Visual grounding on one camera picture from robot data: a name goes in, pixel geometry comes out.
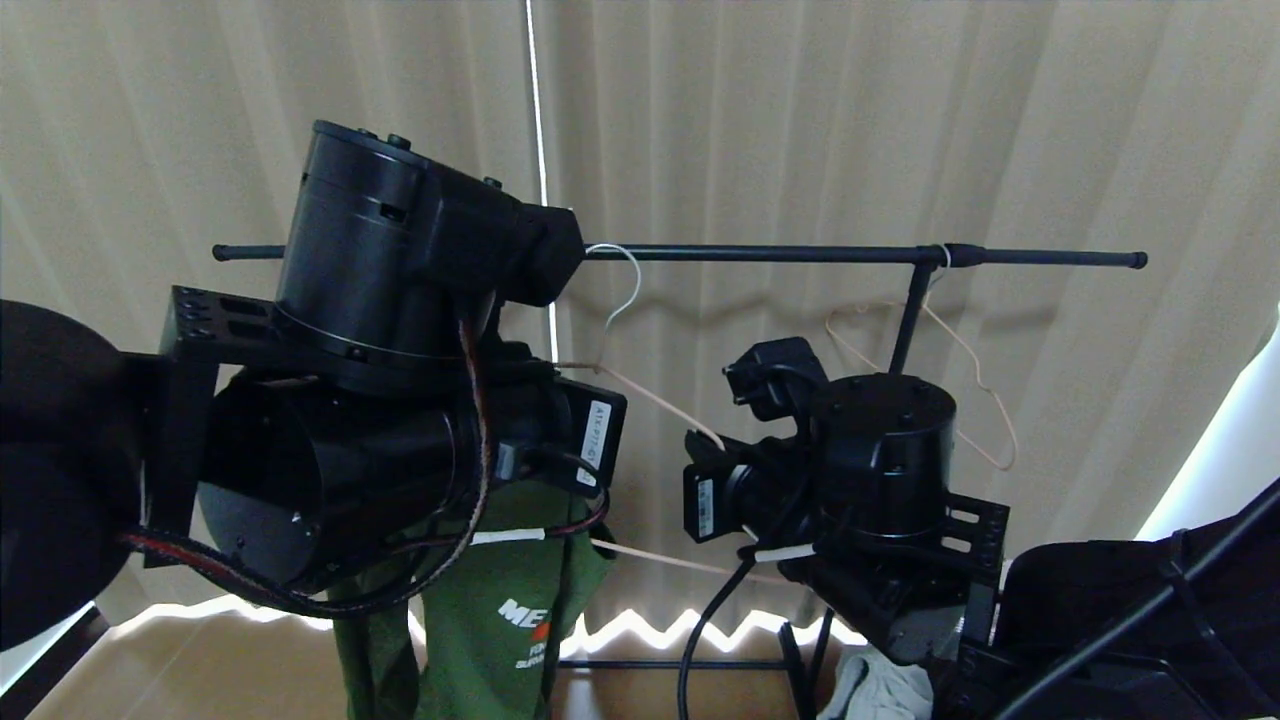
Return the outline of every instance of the white label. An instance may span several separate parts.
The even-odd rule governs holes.
[[[609,415],[613,406],[599,400],[591,401],[591,411],[586,416],[586,432],[582,433],[582,460],[593,468],[600,466],[600,456],[604,455],[604,438],[609,434]],[[595,477],[586,470],[579,469],[577,482],[588,487],[595,487]]]
[[[716,532],[716,489],[710,478],[698,480],[698,537]]]

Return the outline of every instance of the green apron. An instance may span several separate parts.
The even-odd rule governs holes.
[[[526,482],[493,493],[481,530],[571,523],[585,501]],[[612,539],[603,525],[591,533]],[[370,569],[329,591],[367,592],[406,559]],[[567,637],[604,579],[612,553],[580,533],[568,538],[481,544],[422,592],[428,667],[419,673],[407,606],[334,623],[351,720],[530,720],[549,716],[548,698]]]

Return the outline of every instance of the curtain fold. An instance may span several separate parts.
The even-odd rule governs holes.
[[[394,132],[540,197],[529,26],[549,201],[589,242],[1146,250],[1140,272],[952,270],[932,306],[983,360],[1020,456],[957,447],[954,489],[1014,506],[1009,552],[1132,537],[1271,327],[1280,299],[1280,5],[1078,3],[0,4],[0,292],[124,350],[159,342],[166,287],[270,297],[278,263],[212,243],[283,242],[310,126]],[[864,373],[823,320],[901,300],[902,266],[644,265],[607,364],[718,430],[790,434],[731,404],[719,369],[801,336],[832,377]],[[562,359],[591,360],[631,291],[582,266],[557,307]],[[899,311],[841,315],[887,363]],[[549,355],[547,314],[509,337]],[[908,372],[959,428],[1010,452],[968,355],[924,319]],[[581,379],[608,386],[604,377]],[[620,541],[730,566],[737,542],[681,529],[682,423],[632,396],[611,525]],[[196,519],[197,537],[204,536]],[[667,628],[722,580],[622,559],[588,612]],[[119,621],[214,591],[128,573]],[[809,624],[800,588],[748,584],[718,616]]]

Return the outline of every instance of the curtain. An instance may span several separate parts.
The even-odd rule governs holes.
[[[394,132],[526,200],[545,176],[589,242],[1146,250],[1140,272],[983,266],[934,286],[1018,433],[1011,471],[960,445],[951,475],[1014,507],[1010,555],[1133,537],[1280,299],[1270,0],[5,3],[0,53],[0,293],[125,350],[156,347],[169,284],[271,296],[278,263],[216,264],[209,246],[283,242],[316,118]],[[901,300],[908,277],[645,264],[605,361],[726,434],[787,434],[735,407],[719,368],[801,336],[829,375],[868,372],[823,320]],[[556,309],[562,359],[594,357],[632,282],[627,264],[582,266]],[[836,328],[886,363],[896,319],[876,306]],[[543,356],[547,329],[543,311],[507,316]],[[1007,456],[972,361],[928,319],[908,372]],[[681,529],[684,432],[631,398],[611,525],[728,566],[735,541],[695,546]],[[631,607],[666,628],[719,582],[623,559],[589,625]],[[100,603],[118,621],[215,592],[131,565]],[[806,624],[820,606],[748,584],[718,625],[750,609]]]

